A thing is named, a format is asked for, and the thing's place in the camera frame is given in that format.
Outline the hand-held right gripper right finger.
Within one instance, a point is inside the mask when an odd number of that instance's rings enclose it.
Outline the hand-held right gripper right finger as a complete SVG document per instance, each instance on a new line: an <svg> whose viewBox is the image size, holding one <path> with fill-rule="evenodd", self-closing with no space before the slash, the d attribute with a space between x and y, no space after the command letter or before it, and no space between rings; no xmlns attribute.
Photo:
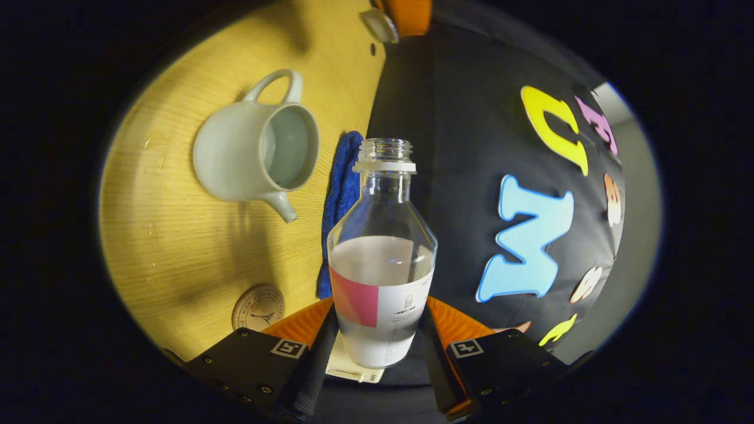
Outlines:
<svg viewBox="0 0 754 424"><path fill-rule="evenodd" d="M568 373L521 331L493 331L433 296L418 332L437 408L449 422L491 418Z"/></svg>

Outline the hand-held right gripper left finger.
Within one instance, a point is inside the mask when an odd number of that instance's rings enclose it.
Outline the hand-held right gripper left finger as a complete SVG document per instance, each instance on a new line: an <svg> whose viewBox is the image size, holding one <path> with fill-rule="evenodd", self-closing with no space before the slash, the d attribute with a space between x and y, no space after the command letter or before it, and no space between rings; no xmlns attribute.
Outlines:
<svg viewBox="0 0 754 424"><path fill-rule="evenodd" d="M334 301L327 298L262 331L238 328L183 367L264 417L307 420L338 329Z"/></svg>

